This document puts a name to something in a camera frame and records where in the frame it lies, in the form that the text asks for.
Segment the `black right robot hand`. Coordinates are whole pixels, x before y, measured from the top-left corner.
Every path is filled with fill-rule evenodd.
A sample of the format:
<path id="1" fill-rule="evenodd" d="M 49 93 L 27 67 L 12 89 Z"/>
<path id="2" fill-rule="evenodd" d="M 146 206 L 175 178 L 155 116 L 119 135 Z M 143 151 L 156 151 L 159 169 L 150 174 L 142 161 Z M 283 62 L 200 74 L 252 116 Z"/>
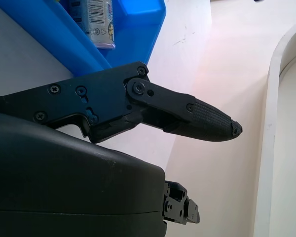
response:
<path id="1" fill-rule="evenodd" d="M 99 146 L 146 124 L 222 142 L 242 126 L 151 83 L 142 62 L 0 96 L 0 237 L 163 237 L 199 223 L 162 168 Z"/>

